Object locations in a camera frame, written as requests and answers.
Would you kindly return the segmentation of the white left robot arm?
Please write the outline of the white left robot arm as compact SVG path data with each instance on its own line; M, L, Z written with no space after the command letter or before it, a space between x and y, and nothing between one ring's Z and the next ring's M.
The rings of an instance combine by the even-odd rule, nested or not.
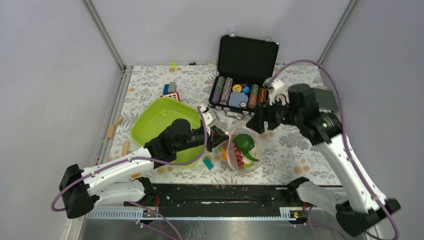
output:
M144 146L118 159L85 168L78 164L67 167L51 210L65 212L68 219L76 219L101 205L152 204L153 186L148 179L138 177L138 173L164 165L190 165L205 151L211 152L228 139L215 125L218 117L213 110L200 105L197 111L199 128L191 128L186 119L178 118Z

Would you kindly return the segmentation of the clear pink zip top bag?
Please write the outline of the clear pink zip top bag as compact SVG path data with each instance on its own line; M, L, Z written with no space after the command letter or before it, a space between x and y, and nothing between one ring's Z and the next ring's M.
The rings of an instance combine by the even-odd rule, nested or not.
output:
M259 134L239 121L224 132L224 142L219 150L228 166L239 173L257 169L263 160Z

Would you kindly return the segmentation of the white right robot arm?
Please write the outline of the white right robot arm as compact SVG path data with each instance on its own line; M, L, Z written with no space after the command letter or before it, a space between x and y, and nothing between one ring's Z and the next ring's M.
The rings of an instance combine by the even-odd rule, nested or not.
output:
M352 150L339 118L320 111L314 89L300 83L284 94L285 85L277 78L265 80L263 87L268 101L256 105L247 127L259 134L280 125L297 127L330 164L345 192L341 195L299 177L287 185L287 201L293 206L309 203L326 211L352 237L384 219L393 222L392 215L401 209L399 201L376 187Z

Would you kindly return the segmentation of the green chili pepper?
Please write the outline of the green chili pepper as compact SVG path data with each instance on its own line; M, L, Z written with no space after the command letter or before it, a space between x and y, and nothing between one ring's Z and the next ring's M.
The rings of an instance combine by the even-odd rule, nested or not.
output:
M256 151L242 151L244 157L251 162L258 162L260 160L259 155Z

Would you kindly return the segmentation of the dark green avocado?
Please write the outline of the dark green avocado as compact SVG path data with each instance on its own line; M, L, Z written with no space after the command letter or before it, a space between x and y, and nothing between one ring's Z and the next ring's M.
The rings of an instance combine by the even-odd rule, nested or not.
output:
M243 153L251 151L255 147L253 138L248 134L238 134L234 137L235 146Z

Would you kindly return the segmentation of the red grape bunch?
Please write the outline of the red grape bunch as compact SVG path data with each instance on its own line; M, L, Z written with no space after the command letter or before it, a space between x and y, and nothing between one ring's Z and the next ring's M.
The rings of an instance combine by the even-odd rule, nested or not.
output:
M225 140L221 145L221 150L226 150L227 152L227 164L233 169L240 171L245 163L243 161L242 152L235 146L233 141Z

